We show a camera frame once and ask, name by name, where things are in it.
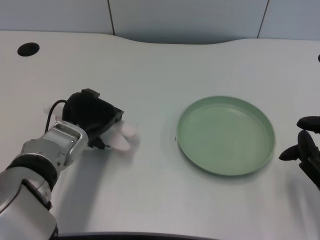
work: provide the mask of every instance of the plate rim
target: plate rim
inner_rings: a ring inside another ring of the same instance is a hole
[[[208,170],[206,169],[205,167],[201,166],[200,164],[198,164],[197,162],[195,162],[194,160],[192,160],[191,157],[189,157],[186,152],[184,151],[182,145],[181,145],[181,140],[180,140],[180,135],[179,135],[179,125],[180,125],[180,122],[181,122],[181,118],[182,116],[184,115],[184,113],[186,112],[186,110],[188,108],[190,108],[192,105],[194,105],[195,103],[197,102],[200,102],[204,99],[211,99],[211,98],[228,98],[228,99],[234,99],[234,100],[237,100],[237,101],[242,101],[242,102],[245,102],[246,104],[249,104],[251,106],[253,106],[254,108],[258,109],[263,115],[264,117],[268,120],[270,126],[271,126],[271,129],[272,129],[272,134],[273,134],[273,139],[274,139],[274,143],[273,143],[273,147],[272,147],[272,151],[270,151],[269,155],[265,158],[265,160],[260,164],[258,165],[257,167],[255,167],[254,169],[250,169],[250,170],[247,170],[247,171],[243,171],[241,173],[224,173],[224,172],[219,172],[219,171],[212,171],[212,170]],[[255,172],[259,169],[261,169],[265,164],[267,164],[274,156],[274,153],[275,153],[275,148],[276,148],[276,145],[277,145],[277,141],[276,141],[276,133],[275,133],[275,129],[274,129],[274,126],[272,124],[272,122],[270,121],[270,119],[268,118],[268,116],[260,109],[258,108],[257,106],[253,105],[252,103],[246,101],[246,100],[243,100],[241,98],[238,98],[238,97],[234,97],[234,96],[226,96],[226,95],[213,95],[213,96],[206,96],[206,97],[202,97],[194,102],[192,102],[191,104],[189,104],[183,111],[182,113],[180,114],[180,117],[178,119],[178,122],[177,122],[177,126],[176,126],[176,138],[177,138],[177,142],[178,142],[178,145],[179,145],[179,148],[182,150],[183,154],[195,165],[197,165],[198,167],[200,167],[201,169],[209,172],[209,173],[213,173],[213,174],[217,174],[217,175],[221,175],[221,176],[241,176],[241,175],[246,175],[246,174],[250,174],[252,172]]]

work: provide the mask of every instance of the white table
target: white table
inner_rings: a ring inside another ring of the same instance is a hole
[[[0,31],[4,170],[45,129],[45,103],[91,88],[137,126],[134,154],[86,151],[53,193],[61,234],[156,232],[221,240],[317,240],[320,191],[299,161],[299,118],[320,115],[320,41],[245,39],[216,45],[141,43],[103,34]],[[21,57],[20,45],[37,54]],[[190,103],[213,95],[251,102],[277,145],[255,174],[224,178],[193,165],[175,141]],[[320,138],[312,135],[320,145]]]

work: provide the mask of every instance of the green plate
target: green plate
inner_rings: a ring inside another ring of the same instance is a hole
[[[183,112],[177,139],[200,168],[220,175],[243,175],[266,164],[276,140],[268,118],[252,104],[228,96],[200,99]]]

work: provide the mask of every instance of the black grommet hole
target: black grommet hole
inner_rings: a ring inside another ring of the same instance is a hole
[[[39,44],[35,42],[28,42],[18,48],[17,53],[22,57],[29,57],[36,54],[40,49]]]

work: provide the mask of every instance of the black cable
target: black cable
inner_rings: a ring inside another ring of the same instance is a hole
[[[50,124],[50,119],[51,119],[52,112],[54,111],[55,107],[56,107],[59,103],[65,103],[65,104],[66,104],[67,101],[66,101],[66,100],[58,100],[58,101],[56,101],[56,102],[52,105],[52,107],[51,107],[51,109],[50,109],[50,111],[49,111],[48,119],[46,120],[46,125],[45,125],[44,133],[46,133],[46,132],[49,130],[49,124]]]

